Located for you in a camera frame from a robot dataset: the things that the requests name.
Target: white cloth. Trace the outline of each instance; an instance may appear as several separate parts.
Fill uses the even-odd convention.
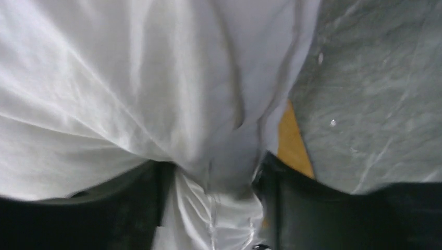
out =
[[[0,1],[0,195],[66,197],[172,160],[175,241],[158,246],[250,247],[262,207],[247,187],[277,150],[319,4]]]

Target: white speck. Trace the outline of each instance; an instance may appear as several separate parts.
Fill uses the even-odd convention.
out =
[[[318,64],[321,65],[323,61],[324,61],[324,54],[322,54],[322,52],[321,52],[321,53],[319,53],[319,56],[318,56]]]

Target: garment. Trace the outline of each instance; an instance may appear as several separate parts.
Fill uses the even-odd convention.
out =
[[[1,1],[0,195],[67,197],[174,161],[165,249],[247,247],[263,216],[250,183],[319,4]]]

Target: gray surface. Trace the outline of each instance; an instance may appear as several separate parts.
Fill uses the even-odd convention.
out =
[[[292,92],[317,178],[442,181],[441,66],[442,1],[325,0]]]

